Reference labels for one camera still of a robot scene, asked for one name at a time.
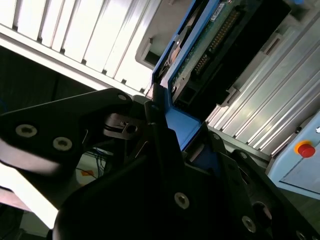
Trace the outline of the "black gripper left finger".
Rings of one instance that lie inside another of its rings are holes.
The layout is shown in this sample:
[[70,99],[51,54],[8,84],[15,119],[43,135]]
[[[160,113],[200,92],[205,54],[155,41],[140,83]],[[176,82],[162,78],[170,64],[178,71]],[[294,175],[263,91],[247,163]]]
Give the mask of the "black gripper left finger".
[[185,164],[162,106],[151,100],[139,103],[116,88],[3,114],[1,185],[54,226],[62,205],[82,188],[72,185],[81,156],[104,144],[115,150],[115,167],[96,180],[146,157],[155,160],[171,190],[183,185],[174,174]]

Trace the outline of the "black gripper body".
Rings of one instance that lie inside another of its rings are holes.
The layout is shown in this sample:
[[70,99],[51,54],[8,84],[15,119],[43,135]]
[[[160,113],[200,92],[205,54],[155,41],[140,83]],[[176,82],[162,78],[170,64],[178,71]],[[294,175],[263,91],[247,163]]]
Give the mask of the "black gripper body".
[[140,157],[73,193],[54,240],[247,240],[250,232],[210,172],[184,165],[171,189],[154,159]]

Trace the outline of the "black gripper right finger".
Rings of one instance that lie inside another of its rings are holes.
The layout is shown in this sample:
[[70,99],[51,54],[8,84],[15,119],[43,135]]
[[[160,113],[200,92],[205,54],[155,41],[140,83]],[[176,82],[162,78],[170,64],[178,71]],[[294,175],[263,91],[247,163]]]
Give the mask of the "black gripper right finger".
[[243,150],[228,153],[222,138],[204,122],[199,132],[220,191],[227,240],[318,240],[320,235]]

